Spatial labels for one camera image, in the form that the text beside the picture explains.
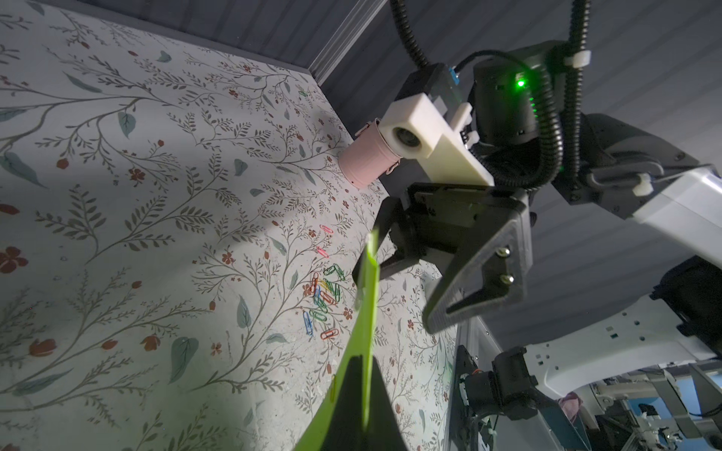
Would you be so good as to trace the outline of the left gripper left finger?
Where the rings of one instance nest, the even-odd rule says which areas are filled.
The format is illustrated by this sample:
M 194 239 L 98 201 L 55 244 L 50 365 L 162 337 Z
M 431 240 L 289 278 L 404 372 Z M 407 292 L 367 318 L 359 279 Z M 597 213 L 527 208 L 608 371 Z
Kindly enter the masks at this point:
M 322 451 L 361 449 L 364 436 L 362 370 L 363 358 L 353 357 L 346 369 L 329 430 L 321 446 Z

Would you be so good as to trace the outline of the lime green paper sheet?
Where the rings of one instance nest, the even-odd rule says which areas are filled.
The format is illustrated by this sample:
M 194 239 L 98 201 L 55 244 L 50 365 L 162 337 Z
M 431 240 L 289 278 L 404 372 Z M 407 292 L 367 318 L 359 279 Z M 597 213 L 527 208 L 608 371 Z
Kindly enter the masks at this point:
M 376 240 L 376 234 L 370 232 L 366 247 L 360 256 L 357 285 L 357 299 L 360 301 L 360 311 L 355 327 L 353 327 L 353 332 L 342 356 L 340 365 L 338 366 L 338 371 L 327 390 L 325 399 L 298 444 L 295 445 L 297 450 L 321 450 L 323 440 L 329 430 L 333 411 L 337 405 L 337 398 L 340 394 L 347 366 L 350 360 L 357 356 L 363 358 L 362 416 L 364 436 L 362 445 L 366 443 L 366 436 L 369 432 L 370 386 L 372 385 L 370 380 L 372 379 L 374 359 L 373 336 L 376 327 L 376 309 L 379 297 L 378 285 L 380 282 L 377 251 L 372 250 L 372 246 L 376 244 Z

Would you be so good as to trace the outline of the upright green paperclip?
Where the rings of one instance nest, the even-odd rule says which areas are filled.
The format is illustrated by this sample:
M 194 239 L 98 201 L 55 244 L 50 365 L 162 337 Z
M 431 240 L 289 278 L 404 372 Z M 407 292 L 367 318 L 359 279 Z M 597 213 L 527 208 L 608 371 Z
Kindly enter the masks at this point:
M 313 308 L 313 309 L 310 309 L 309 314 L 316 321 L 321 321 L 321 322 L 328 321 L 328 312 L 326 310 L 321 310 L 319 308 Z

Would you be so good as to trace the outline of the small red paperclip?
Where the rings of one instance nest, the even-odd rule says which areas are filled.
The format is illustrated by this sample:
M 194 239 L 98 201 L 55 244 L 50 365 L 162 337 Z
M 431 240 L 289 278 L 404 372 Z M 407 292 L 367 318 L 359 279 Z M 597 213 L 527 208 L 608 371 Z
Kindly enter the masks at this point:
M 328 329 L 326 331 L 321 332 L 320 338 L 321 338 L 321 340 L 329 340 L 329 339 L 333 339 L 339 335 L 340 335 L 340 330 L 338 330 L 337 328 L 333 328 L 333 329 Z

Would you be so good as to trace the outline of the upper green paperclip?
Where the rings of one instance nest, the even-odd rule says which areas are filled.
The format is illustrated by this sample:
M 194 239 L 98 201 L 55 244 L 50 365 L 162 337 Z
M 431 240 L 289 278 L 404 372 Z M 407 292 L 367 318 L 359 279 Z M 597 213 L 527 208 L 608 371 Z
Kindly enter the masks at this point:
M 326 276 L 335 275 L 341 281 L 346 280 L 346 275 L 345 275 L 344 270 L 342 270 L 342 268 L 340 268 L 340 265 L 338 265 L 337 263 L 334 263 L 331 266 L 325 268 L 323 270 L 323 274 Z

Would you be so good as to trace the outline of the cup of coloured markers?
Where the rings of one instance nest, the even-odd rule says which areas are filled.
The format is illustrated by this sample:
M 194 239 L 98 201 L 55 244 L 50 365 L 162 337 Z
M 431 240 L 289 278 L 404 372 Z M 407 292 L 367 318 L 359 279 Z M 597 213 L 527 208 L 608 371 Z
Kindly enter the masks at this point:
M 379 130 L 380 120 L 368 122 L 355 134 L 353 143 L 338 156 L 342 175 L 355 188 L 367 188 L 382 175 L 390 174 L 399 164 L 395 154 Z

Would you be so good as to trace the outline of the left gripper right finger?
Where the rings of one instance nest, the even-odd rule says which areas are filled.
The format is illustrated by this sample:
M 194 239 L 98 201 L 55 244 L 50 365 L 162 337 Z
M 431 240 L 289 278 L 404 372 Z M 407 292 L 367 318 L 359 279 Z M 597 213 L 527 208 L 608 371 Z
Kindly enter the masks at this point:
M 372 451 L 406 451 L 399 425 L 387 394 L 387 387 L 376 359 L 370 380 L 369 449 Z

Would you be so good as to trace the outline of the blue paperclip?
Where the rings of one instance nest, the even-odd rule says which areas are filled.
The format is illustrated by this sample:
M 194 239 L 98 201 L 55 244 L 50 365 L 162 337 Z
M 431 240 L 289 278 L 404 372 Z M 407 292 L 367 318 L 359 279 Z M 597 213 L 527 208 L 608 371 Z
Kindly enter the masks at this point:
M 313 321 L 310 317 L 310 313 L 308 313 L 308 311 L 306 311 L 306 310 L 303 311 L 303 320 L 304 320 L 304 324 L 305 324 L 306 334 L 308 336 L 313 336 L 314 335 Z

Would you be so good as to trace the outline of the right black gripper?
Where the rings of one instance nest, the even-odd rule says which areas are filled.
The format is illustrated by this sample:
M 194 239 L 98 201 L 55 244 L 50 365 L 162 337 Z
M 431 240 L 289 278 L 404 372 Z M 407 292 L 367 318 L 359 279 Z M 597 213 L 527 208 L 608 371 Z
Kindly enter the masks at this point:
M 422 260 L 440 270 L 422 313 L 430 334 L 526 296 L 532 250 L 523 189 L 415 183 L 381 203 L 372 232 L 373 251 L 394 246 L 379 262 L 380 280 Z

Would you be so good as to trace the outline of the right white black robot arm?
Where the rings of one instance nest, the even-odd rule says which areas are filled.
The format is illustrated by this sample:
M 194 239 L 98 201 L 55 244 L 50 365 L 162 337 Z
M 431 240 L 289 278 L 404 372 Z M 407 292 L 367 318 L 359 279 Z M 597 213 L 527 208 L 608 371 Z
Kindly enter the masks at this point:
M 414 161 L 426 175 L 404 198 L 385 200 L 373 228 L 395 246 L 383 277 L 421 262 L 439 268 L 422 313 L 428 332 L 526 298 L 532 203 L 545 187 L 630 238 L 690 253 L 608 319 L 504 351 L 487 371 L 463 366 L 465 416 L 527 419 L 593 381 L 720 355 L 720 174 L 651 133 L 583 112 L 592 59 L 583 31 L 477 51 L 454 66 L 432 63 L 412 37 L 404 45 L 415 71 L 358 144 Z

